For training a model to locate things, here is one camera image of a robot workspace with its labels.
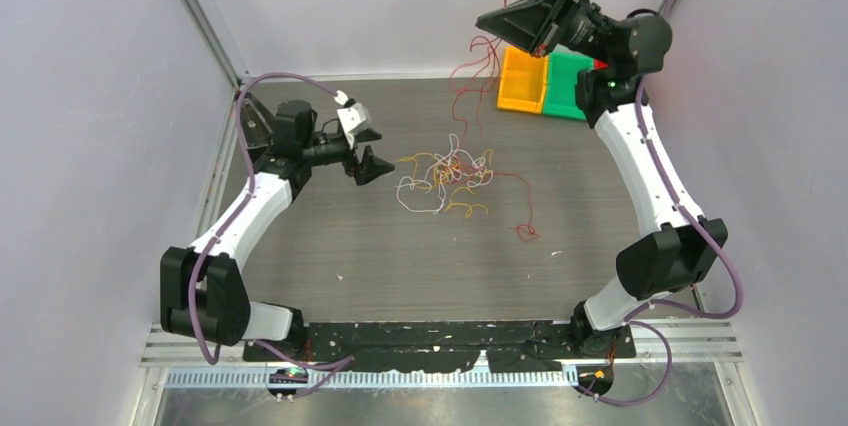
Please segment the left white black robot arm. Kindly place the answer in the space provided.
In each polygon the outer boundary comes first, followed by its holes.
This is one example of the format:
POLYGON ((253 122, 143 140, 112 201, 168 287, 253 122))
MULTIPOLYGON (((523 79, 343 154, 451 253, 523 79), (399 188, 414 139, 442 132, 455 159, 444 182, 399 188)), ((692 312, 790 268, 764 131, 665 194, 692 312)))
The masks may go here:
POLYGON ((186 337, 234 346, 268 340, 280 358, 298 358, 307 344, 301 312, 252 301, 242 271, 272 222, 298 197, 315 167, 339 164, 357 185, 393 171, 375 156, 381 139, 361 103, 349 99, 336 111, 337 128, 317 127, 317 113, 303 100, 281 103, 276 113, 259 111, 270 135, 248 148, 253 173, 238 199, 213 226, 187 247, 170 247, 160 261, 160 323, 186 337))

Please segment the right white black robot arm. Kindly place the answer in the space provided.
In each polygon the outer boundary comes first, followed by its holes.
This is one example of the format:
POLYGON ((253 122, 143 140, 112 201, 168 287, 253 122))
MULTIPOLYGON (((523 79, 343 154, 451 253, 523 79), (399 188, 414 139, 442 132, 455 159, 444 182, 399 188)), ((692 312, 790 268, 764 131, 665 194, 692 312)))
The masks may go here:
POLYGON ((578 73, 575 99, 622 175, 640 237, 617 254, 614 278, 574 308, 566 337, 580 355, 605 353, 635 311, 701 282, 728 237, 687 193, 644 90, 644 77, 664 66, 671 26, 657 12, 614 19, 590 0, 517 0, 475 25, 535 57, 564 46, 603 64, 578 73))

